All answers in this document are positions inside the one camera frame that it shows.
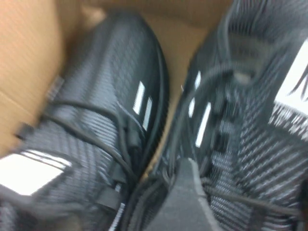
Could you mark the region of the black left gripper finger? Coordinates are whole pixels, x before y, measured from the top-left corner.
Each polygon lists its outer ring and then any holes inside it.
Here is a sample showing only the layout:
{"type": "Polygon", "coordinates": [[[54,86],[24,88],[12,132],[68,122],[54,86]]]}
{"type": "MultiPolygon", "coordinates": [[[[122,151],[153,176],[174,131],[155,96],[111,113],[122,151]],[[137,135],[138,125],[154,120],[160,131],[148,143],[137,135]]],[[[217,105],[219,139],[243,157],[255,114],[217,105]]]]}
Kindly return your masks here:
{"type": "Polygon", "coordinates": [[[197,164],[189,158],[180,159],[178,164],[175,183],[166,202],[166,230],[217,231],[218,224],[202,190],[197,164]]]}

